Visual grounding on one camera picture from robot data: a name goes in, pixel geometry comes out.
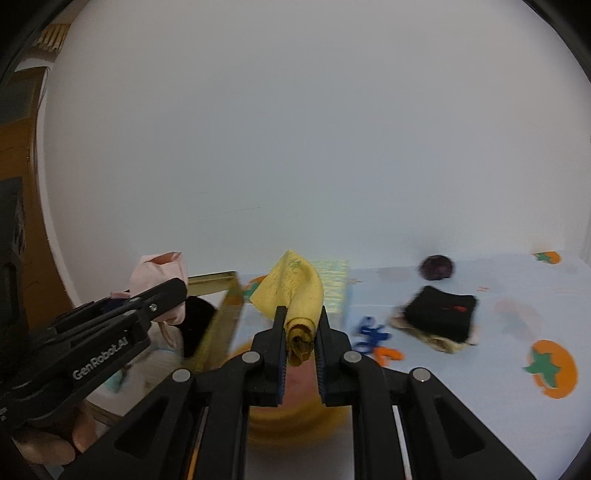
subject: orange fruit print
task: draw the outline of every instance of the orange fruit print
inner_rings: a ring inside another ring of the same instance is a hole
[[[533,375],[544,395],[564,398],[572,393],[579,374],[567,349],[551,340],[539,340],[532,345],[529,360],[524,370]]]
[[[537,261],[546,262],[550,265],[556,265],[562,260],[558,252],[541,252],[539,254],[534,254],[534,257]]]

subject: orange toy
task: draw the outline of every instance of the orange toy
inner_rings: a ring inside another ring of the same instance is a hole
[[[374,358],[379,363],[379,366],[385,367],[390,360],[404,360],[404,354],[393,348],[377,346],[374,349]]]

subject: beige cloth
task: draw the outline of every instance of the beige cloth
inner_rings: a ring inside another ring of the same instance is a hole
[[[129,279],[129,292],[114,292],[112,298],[131,298],[159,285],[171,278],[180,278],[189,283],[189,276],[183,263],[183,254],[181,252],[169,252],[161,255],[145,255],[139,259],[138,265]],[[185,304],[169,310],[154,321],[160,324],[160,331],[166,342],[173,348],[177,346],[174,338],[168,334],[164,328],[163,322],[169,325],[178,325],[184,320]]]
[[[287,307],[287,360],[297,367],[310,358],[324,302],[322,281],[310,262],[292,250],[285,252],[252,294],[251,302],[270,319],[278,306]]]
[[[413,327],[406,321],[401,309],[395,311],[395,313],[390,317],[390,325],[398,330],[405,331],[409,335],[412,335],[421,342],[430,346],[432,349],[439,352],[458,353],[461,350],[464,350],[464,348],[467,346],[478,345],[478,330],[475,326],[472,326],[470,329],[470,336],[465,343],[455,342],[449,338],[432,335]]]

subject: yellow towel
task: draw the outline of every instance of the yellow towel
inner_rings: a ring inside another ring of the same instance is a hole
[[[252,294],[251,302],[270,319],[278,306],[287,307],[287,361],[297,367],[310,358],[324,302],[322,282],[310,262],[292,250],[285,252]]]

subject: black folded fabric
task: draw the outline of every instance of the black folded fabric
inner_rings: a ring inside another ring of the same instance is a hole
[[[185,319],[177,327],[183,335],[183,356],[193,356],[217,309],[207,300],[188,296],[185,302]]]
[[[453,295],[427,286],[406,307],[404,318],[425,333],[464,343],[477,302],[472,295]]]

